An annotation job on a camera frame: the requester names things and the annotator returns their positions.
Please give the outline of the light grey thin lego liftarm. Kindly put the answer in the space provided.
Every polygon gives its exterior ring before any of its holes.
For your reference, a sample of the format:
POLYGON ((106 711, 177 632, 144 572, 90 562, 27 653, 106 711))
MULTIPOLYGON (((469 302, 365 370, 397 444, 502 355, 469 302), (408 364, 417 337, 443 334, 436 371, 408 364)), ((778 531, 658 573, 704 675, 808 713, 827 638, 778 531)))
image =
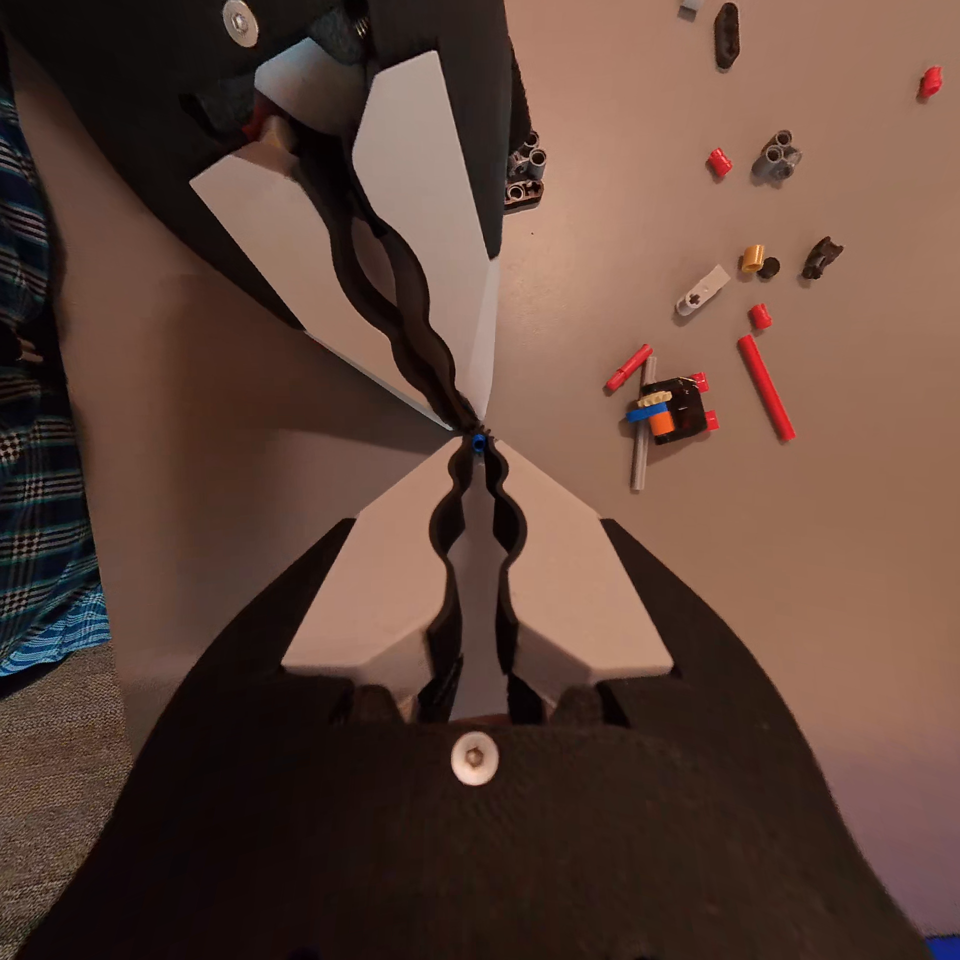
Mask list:
POLYGON ((721 265, 716 265, 709 273, 699 280, 686 294, 677 300, 676 314, 679 317, 690 317, 715 297, 731 280, 728 272, 721 265))

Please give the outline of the small red technic pin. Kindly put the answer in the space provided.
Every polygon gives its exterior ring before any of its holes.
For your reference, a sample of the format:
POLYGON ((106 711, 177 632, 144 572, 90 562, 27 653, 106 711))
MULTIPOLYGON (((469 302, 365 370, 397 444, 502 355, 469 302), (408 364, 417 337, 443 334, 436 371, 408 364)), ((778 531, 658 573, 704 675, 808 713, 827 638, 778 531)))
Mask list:
POLYGON ((713 410, 704 406, 703 395, 710 389, 702 371, 652 381, 641 387, 639 399, 628 411, 628 424, 645 426, 657 447, 692 439, 718 429, 713 410))

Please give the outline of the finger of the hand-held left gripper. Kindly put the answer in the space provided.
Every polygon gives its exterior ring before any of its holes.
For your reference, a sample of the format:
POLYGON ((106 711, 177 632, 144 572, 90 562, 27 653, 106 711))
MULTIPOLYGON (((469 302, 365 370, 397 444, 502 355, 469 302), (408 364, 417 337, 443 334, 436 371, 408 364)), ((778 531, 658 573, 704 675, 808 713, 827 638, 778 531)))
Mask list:
POLYGON ((423 270, 428 321, 450 350, 454 386, 484 421, 494 380, 500 266, 487 253, 437 52, 373 77, 352 164, 372 211, 423 270))
POLYGON ((480 423, 429 323, 424 271, 354 171, 364 69, 306 39, 254 89, 280 115, 191 180, 198 198, 314 341, 436 423, 480 423))

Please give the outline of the grey lego pin connector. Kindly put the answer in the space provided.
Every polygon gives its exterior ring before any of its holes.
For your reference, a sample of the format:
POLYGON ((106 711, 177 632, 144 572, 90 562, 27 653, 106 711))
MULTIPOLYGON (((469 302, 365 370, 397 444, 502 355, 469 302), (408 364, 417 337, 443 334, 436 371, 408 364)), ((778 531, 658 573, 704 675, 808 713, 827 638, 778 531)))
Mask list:
POLYGON ((781 184, 795 174, 803 152, 795 145, 788 128, 777 131, 753 162, 751 174, 768 184, 781 184))

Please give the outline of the dark grey lego connector block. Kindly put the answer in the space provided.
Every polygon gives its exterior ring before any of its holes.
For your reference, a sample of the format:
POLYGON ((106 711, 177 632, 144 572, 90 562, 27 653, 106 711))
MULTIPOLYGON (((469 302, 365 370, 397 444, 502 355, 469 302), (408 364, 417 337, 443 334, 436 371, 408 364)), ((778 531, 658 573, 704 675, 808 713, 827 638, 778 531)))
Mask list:
POLYGON ((536 130, 510 153, 503 201, 504 214, 536 208, 545 192, 546 151, 536 130))

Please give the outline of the long red lego axle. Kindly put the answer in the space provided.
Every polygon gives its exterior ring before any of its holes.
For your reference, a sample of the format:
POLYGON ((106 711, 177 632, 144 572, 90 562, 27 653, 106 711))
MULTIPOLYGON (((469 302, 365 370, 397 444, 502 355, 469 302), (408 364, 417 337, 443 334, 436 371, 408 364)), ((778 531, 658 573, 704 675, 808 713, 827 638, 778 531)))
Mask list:
POLYGON ((740 337, 737 348, 776 437, 781 443, 794 441, 796 430, 762 358, 756 338, 752 334, 740 337))

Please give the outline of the black short lego beam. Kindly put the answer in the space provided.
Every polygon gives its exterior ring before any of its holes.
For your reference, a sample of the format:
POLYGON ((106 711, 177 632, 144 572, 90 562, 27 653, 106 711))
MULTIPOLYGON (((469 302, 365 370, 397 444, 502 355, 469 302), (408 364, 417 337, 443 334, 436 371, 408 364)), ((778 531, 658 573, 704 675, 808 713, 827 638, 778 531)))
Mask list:
POLYGON ((714 60, 717 69, 729 71, 740 51, 739 7, 735 2, 725 2, 714 19, 714 60))

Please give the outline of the black lego connector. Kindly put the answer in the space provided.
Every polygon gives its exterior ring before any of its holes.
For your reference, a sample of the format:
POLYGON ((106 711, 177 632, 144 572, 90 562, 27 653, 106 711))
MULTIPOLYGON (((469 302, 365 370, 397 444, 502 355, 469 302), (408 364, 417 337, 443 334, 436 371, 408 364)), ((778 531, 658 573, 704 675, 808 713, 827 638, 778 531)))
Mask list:
POLYGON ((811 247, 803 262, 800 277, 808 282, 821 280, 827 268, 834 264, 844 250, 845 246, 835 243, 831 236, 822 237, 811 247))

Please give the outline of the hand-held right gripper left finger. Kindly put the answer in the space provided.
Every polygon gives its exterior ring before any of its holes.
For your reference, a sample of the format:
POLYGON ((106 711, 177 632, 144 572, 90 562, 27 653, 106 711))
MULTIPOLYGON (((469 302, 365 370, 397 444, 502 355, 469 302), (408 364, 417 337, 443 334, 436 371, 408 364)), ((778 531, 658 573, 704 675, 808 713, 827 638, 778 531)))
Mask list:
POLYGON ((282 667, 383 688, 406 721, 448 716, 463 630, 450 549, 469 486, 470 445, 455 437, 361 510, 282 667))

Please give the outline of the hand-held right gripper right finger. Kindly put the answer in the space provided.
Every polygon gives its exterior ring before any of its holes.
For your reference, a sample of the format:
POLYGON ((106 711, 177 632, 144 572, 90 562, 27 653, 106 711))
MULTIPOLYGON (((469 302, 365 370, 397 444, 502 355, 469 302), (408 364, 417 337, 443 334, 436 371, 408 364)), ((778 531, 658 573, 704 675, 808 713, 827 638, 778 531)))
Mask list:
POLYGON ((497 655, 522 698, 668 675, 674 659, 599 514, 501 440, 485 451, 498 574, 497 655))

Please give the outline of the red lego pin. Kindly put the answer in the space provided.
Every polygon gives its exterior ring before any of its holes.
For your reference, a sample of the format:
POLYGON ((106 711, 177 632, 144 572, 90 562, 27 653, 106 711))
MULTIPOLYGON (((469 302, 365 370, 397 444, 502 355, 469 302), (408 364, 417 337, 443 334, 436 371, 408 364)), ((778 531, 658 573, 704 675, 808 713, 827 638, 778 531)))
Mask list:
POLYGON ((604 389, 612 394, 618 391, 652 357, 653 347, 649 343, 642 346, 606 380, 604 389))

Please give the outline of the grey lego axle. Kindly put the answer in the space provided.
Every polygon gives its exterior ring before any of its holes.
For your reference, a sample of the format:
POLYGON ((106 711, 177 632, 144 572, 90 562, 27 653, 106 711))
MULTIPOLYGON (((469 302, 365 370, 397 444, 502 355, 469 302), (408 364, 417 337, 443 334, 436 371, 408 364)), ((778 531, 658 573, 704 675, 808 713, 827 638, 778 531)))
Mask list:
MULTIPOLYGON (((640 372, 640 391, 639 397, 642 397, 643 388, 648 383, 656 379, 657 357, 651 355, 642 366, 640 372)), ((634 430, 633 455, 630 474, 630 491, 638 494, 644 490, 645 476, 647 468, 647 459, 649 453, 650 433, 649 421, 646 419, 632 424, 634 430)))

